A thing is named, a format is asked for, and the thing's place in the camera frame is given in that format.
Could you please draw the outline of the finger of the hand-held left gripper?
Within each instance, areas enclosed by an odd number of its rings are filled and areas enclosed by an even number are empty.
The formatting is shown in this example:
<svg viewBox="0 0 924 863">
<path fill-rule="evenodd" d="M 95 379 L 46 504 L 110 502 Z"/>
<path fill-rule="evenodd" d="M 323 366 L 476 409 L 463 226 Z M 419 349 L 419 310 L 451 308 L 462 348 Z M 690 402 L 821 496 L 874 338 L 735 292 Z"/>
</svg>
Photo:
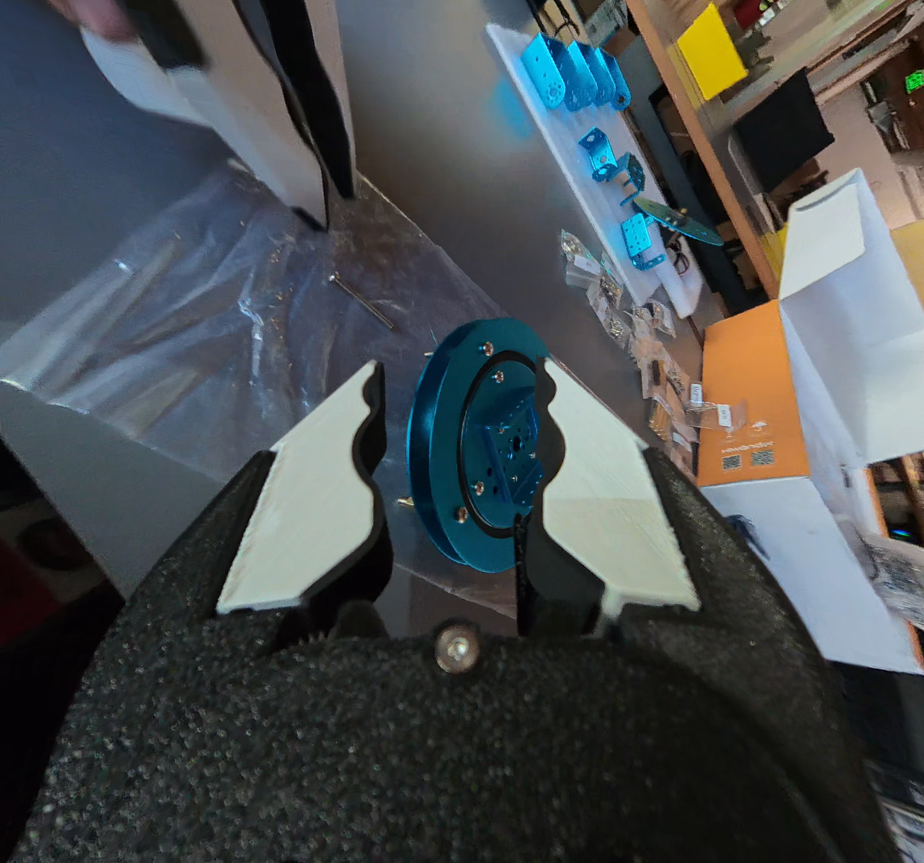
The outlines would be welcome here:
<svg viewBox="0 0 924 863">
<path fill-rule="evenodd" d="M 300 122 L 334 188 L 356 189 L 356 154 L 340 28 L 334 0 L 271 0 L 278 59 Z"/>
<path fill-rule="evenodd" d="M 324 174 L 296 129 L 283 81 L 242 17 L 237 0 L 174 0 L 201 46 L 202 67 L 174 68 L 194 111 L 283 204 L 328 227 Z"/>
</svg>

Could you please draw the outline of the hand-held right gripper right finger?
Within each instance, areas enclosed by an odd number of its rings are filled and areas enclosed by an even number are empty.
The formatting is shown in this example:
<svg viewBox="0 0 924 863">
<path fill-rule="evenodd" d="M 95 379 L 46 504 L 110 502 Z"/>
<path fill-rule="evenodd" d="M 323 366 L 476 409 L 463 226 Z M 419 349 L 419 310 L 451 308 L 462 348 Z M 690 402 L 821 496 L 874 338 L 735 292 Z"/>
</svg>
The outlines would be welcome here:
<svg viewBox="0 0 924 863">
<path fill-rule="evenodd" d="M 652 449 L 557 362 L 538 359 L 535 377 L 542 477 L 526 523 L 528 584 L 570 619 L 617 619 L 629 605 L 698 612 Z"/>
</svg>

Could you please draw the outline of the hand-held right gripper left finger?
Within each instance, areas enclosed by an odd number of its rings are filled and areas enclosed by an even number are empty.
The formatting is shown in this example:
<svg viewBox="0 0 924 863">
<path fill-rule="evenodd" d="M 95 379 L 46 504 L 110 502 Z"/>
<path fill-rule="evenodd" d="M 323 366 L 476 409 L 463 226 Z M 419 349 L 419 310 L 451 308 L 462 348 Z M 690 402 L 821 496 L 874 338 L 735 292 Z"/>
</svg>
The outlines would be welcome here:
<svg viewBox="0 0 924 863">
<path fill-rule="evenodd" d="M 387 450 L 385 417 L 385 367 L 369 361 L 272 446 L 217 614 L 307 603 L 385 540 L 373 479 Z"/>
</svg>

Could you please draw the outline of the blue metal turntable base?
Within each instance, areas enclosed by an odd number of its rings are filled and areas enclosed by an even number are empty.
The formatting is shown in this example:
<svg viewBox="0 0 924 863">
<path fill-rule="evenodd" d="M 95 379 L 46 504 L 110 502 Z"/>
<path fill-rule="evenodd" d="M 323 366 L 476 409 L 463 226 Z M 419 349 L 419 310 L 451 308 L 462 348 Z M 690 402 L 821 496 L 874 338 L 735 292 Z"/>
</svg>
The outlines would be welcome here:
<svg viewBox="0 0 924 863">
<path fill-rule="evenodd" d="M 457 327 L 429 356 L 416 389 L 407 433 L 411 496 L 436 548 L 479 573 L 514 568 L 515 534 L 489 524 L 479 510 L 488 464 L 480 428 L 524 397 L 535 405 L 535 370 L 551 358 L 544 341 L 513 318 Z"/>
</svg>

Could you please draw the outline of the grey desk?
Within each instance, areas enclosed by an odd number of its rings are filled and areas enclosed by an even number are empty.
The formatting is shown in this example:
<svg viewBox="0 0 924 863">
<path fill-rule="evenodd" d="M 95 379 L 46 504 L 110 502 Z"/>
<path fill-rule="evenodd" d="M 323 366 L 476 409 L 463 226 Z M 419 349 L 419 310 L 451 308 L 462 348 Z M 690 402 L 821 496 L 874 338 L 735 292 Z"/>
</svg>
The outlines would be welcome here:
<svg viewBox="0 0 924 863">
<path fill-rule="evenodd" d="M 599 239 L 485 37 L 524 0 L 336 0 L 360 171 L 595 395 L 662 448 L 628 355 L 565 284 L 559 232 Z M 190 194 L 227 152 L 146 115 L 45 0 L 2 0 L 2 335 Z M 222 487 L 2 386 L 2 437 L 128 597 Z"/>
</svg>

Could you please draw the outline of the crumpled dark plastic bag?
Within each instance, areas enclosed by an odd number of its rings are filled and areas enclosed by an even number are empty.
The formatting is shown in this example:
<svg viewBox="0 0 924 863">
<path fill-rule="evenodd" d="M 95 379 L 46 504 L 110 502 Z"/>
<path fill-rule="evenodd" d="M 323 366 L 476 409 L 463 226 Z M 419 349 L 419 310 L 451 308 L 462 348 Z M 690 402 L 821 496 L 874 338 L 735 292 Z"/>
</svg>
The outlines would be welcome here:
<svg viewBox="0 0 924 863">
<path fill-rule="evenodd" d="M 728 515 L 725 520 L 764 563 L 768 564 L 770 562 L 770 557 L 761 544 L 756 527 L 751 520 L 741 514 Z"/>
</svg>

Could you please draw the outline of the pile of small screw bags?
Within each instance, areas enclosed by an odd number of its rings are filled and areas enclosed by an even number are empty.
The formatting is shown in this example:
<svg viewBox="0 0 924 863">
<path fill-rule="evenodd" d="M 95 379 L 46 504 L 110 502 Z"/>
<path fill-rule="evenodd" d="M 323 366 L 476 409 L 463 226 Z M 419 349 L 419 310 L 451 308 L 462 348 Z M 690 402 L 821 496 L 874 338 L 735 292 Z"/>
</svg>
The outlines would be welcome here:
<svg viewBox="0 0 924 863">
<path fill-rule="evenodd" d="M 663 442 L 668 458 L 696 479 L 700 430 L 691 412 L 695 384 L 663 341 L 676 336 L 673 313 L 657 299 L 632 302 L 628 286 L 612 264 L 592 256 L 574 234 L 562 230 L 559 246 L 565 282 L 583 292 L 608 338 L 637 367 L 649 429 Z"/>
</svg>

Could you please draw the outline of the orange cardboard box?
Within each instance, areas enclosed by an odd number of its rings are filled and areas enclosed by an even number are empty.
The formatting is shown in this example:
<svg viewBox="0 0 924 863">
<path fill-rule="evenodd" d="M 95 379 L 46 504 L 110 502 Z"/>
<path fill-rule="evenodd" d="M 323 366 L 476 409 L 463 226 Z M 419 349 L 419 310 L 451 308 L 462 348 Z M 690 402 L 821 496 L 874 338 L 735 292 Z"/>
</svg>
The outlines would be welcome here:
<svg viewBox="0 0 924 863">
<path fill-rule="evenodd" d="M 829 661 L 922 675 L 874 587 L 867 470 L 922 451 L 923 312 L 857 168 L 789 212 L 779 297 L 710 326 L 699 487 L 736 517 Z"/>
</svg>

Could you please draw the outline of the clear plastic bag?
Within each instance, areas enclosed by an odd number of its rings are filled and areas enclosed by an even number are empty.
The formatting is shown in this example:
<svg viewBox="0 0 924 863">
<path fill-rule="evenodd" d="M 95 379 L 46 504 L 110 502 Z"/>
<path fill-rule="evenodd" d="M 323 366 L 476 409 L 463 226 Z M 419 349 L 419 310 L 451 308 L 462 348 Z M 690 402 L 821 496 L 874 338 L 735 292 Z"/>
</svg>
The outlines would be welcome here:
<svg viewBox="0 0 924 863">
<path fill-rule="evenodd" d="M 513 616 L 513 579 L 457 565 L 412 507 L 410 409 L 426 354 L 506 313 L 375 186 L 309 230 L 230 164 L 2 340 L 2 389 L 81 415 L 225 485 L 367 361 L 385 367 L 382 491 L 397 569 Z M 391 332 L 331 285 L 340 277 Z"/>
</svg>

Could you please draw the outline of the thin metal rod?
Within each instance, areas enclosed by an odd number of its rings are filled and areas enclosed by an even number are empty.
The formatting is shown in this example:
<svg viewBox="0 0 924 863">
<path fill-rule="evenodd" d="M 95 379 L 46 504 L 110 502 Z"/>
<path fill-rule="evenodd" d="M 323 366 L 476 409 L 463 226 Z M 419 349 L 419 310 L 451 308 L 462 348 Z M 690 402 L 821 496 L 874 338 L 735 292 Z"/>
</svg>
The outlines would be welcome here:
<svg viewBox="0 0 924 863">
<path fill-rule="evenodd" d="M 373 315 L 376 320 L 383 326 L 387 327 L 389 331 L 393 332 L 396 329 L 397 326 L 387 317 L 387 315 L 380 311 L 376 305 L 364 297 L 364 295 L 358 291 L 355 291 L 350 284 L 348 284 L 340 277 L 337 271 L 334 271 L 329 275 L 328 281 L 331 285 L 335 286 L 346 296 L 348 296 L 352 301 L 358 303 L 362 308 L 364 308 L 366 312 L 368 312 L 370 315 Z"/>
</svg>

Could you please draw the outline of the white packaging tray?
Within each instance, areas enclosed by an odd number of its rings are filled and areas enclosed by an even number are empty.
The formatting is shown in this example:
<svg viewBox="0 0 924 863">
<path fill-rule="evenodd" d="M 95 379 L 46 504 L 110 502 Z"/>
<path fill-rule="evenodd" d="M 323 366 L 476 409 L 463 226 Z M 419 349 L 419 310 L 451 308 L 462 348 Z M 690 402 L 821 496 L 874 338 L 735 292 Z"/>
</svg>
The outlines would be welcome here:
<svg viewBox="0 0 924 863">
<path fill-rule="evenodd" d="M 646 175 L 643 196 L 662 201 L 662 191 L 654 182 L 651 168 L 642 157 L 623 115 L 611 106 L 589 106 L 577 112 L 571 112 L 562 105 L 555 109 L 547 108 L 540 101 L 522 60 L 531 37 L 525 32 L 494 23 L 486 25 L 486 33 L 588 226 L 606 252 L 610 267 L 621 276 L 631 298 L 641 304 L 662 288 L 678 317 L 691 316 L 699 305 L 705 281 L 690 248 L 682 246 L 689 263 L 685 272 L 677 271 L 670 258 L 651 270 L 637 269 L 629 259 L 621 230 L 621 223 L 631 214 L 631 205 L 621 205 L 625 196 L 616 182 L 598 183 L 591 179 L 589 155 L 578 144 L 578 140 L 592 128 L 602 130 L 617 157 L 633 153 L 639 158 Z"/>
</svg>

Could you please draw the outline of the blue round metal plate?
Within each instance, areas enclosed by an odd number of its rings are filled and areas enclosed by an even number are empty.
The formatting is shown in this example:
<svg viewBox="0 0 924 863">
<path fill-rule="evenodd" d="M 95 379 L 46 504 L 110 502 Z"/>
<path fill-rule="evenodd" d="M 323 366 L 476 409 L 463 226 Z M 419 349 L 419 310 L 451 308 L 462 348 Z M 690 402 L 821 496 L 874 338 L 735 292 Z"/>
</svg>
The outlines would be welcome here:
<svg viewBox="0 0 924 863">
<path fill-rule="evenodd" d="M 684 211 L 674 210 L 662 203 L 636 196 L 632 200 L 634 208 L 639 211 L 648 224 L 656 223 L 665 229 L 678 233 L 687 239 L 714 246 L 722 246 L 724 241 L 715 229 L 704 225 Z"/>
</svg>

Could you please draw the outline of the yellow paper sheet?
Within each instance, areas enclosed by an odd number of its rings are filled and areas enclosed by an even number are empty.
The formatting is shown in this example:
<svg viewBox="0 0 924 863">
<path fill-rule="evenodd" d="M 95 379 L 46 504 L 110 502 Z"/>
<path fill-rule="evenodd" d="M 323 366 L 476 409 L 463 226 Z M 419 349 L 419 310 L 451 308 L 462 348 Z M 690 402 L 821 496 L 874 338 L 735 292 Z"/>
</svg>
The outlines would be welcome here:
<svg viewBox="0 0 924 863">
<path fill-rule="evenodd" d="M 705 102 L 748 76 L 748 69 L 714 2 L 710 2 L 680 35 L 676 46 Z"/>
</svg>

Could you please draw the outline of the dark laptop computer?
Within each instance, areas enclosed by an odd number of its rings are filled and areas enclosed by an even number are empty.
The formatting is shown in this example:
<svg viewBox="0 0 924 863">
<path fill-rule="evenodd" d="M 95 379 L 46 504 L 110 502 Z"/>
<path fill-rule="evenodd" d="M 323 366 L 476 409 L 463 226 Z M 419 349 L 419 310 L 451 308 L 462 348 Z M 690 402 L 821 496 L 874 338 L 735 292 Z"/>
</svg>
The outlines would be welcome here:
<svg viewBox="0 0 924 863">
<path fill-rule="evenodd" d="M 806 68 L 792 74 L 733 129 L 761 191 L 767 193 L 835 142 Z"/>
</svg>

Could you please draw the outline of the small blue metal bracket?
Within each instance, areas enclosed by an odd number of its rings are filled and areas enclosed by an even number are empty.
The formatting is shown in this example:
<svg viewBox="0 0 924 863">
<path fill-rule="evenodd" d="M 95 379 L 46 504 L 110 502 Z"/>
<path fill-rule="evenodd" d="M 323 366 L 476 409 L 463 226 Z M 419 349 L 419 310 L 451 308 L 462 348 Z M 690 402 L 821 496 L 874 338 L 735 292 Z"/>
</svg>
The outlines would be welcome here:
<svg viewBox="0 0 924 863">
<path fill-rule="evenodd" d="M 538 428 L 534 401 L 529 397 L 480 428 L 488 464 L 479 510 L 495 527 L 511 527 L 517 515 L 526 515 L 532 508 L 544 474 L 536 452 Z"/>
</svg>

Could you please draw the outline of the large blue metal bracket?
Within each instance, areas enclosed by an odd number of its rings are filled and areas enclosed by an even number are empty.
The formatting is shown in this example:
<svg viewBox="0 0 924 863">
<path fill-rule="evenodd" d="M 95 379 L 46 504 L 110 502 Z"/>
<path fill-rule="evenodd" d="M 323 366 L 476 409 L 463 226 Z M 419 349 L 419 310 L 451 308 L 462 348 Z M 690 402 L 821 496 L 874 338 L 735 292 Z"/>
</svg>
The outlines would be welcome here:
<svg viewBox="0 0 924 863">
<path fill-rule="evenodd" d="M 584 54 L 586 46 L 572 40 L 564 49 L 559 72 L 565 82 L 565 106 L 576 113 L 596 104 L 598 84 Z"/>
<path fill-rule="evenodd" d="M 520 56 L 539 100 L 548 109 L 556 109 L 565 102 L 567 85 L 563 65 L 566 58 L 566 46 L 542 32 L 536 34 Z"/>
<path fill-rule="evenodd" d="M 618 61 L 599 48 L 589 48 L 587 61 L 597 87 L 595 106 L 610 105 L 620 113 L 625 111 L 631 103 L 631 92 Z"/>
</svg>

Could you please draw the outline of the blue metal bracket block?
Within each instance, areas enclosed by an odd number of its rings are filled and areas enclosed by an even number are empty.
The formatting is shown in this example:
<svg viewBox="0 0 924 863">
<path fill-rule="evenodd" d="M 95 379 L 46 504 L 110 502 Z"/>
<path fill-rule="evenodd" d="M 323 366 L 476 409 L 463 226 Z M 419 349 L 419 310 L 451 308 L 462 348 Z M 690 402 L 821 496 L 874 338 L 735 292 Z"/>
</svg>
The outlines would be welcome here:
<svg viewBox="0 0 924 863">
<path fill-rule="evenodd" d="M 650 228 L 654 223 L 653 216 L 639 210 L 620 225 L 627 256 L 636 270 L 652 270 L 666 260 L 664 247 L 653 244 Z"/>
</svg>

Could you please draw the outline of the small blue angled bracket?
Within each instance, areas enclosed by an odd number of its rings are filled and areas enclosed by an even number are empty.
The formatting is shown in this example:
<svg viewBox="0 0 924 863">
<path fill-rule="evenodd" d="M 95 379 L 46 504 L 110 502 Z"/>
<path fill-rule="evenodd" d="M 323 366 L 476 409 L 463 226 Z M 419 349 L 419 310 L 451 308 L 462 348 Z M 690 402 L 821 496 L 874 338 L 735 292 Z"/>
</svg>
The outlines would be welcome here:
<svg viewBox="0 0 924 863">
<path fill-rule="evenodd" d="M 618 161 L 603 130 L 593 127 L 577 143 L 588 156 L 591 177 L 595 182 L 609 183 L 615 180 L 619 173 Z"/>
</svg>

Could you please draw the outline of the blue perforated angle bracket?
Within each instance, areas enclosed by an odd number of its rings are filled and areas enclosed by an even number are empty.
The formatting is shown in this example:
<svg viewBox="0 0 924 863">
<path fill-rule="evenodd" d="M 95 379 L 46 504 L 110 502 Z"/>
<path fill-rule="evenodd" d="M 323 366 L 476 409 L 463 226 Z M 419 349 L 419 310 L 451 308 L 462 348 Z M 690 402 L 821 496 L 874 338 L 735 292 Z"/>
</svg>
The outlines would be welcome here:
<svg viewBox="0 0 924 863">
<path fill-rule="evenodd" d="M 643 193 L 645 172 L 635 154 L 627 152 L 617 159 L 615 181 L 623 189 L 623 197 L 619 203 L 621 207 L 629 205 Z"/>
</svg>

